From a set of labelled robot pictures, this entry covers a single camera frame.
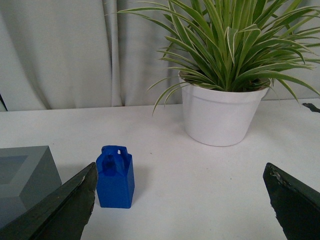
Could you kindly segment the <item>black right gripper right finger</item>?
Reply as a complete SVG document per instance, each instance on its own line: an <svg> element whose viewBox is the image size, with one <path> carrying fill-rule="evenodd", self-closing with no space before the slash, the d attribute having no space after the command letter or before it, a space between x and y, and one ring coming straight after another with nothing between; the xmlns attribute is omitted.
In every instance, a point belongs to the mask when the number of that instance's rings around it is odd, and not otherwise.
<svg viewBox="0 0 320 240"><path fill-rule="evenodd" d="M320 193L268 162L263 180L285 237L288 240L320 238Z"/></svg>

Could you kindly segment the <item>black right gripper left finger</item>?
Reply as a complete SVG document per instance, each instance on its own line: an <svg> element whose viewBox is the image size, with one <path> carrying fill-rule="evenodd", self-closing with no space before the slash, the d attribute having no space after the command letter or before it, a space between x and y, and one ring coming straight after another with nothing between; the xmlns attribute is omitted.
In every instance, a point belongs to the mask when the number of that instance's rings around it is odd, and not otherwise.
<svg viewBox="0 0 320 240"><path fill-rule="evenodd" d="M95 205L98 179L92 162L0 230L2 240L79 240Z"/></svg>

